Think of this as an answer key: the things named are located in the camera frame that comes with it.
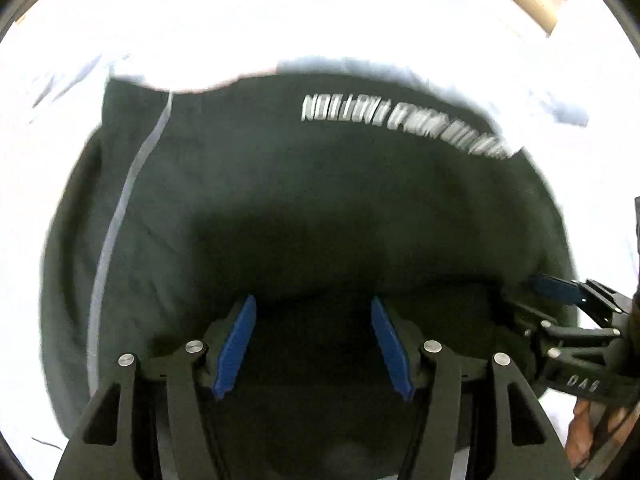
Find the right hand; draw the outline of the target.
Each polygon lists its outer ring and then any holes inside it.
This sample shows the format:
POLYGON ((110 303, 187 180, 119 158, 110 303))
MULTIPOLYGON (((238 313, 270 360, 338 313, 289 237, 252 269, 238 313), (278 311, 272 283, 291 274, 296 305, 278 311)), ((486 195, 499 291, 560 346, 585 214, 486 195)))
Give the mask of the right hand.
POLYGON ((585 472, 589 467, 594 474, 603 474, 614 462, 639 419, 639 404, 631 410, 619 408, 608 418, 608 438, 597 451, 594 449, 594 426, 591 423, 591 402, 578 399, 568 426, 565 453, 570 466, 585 472))

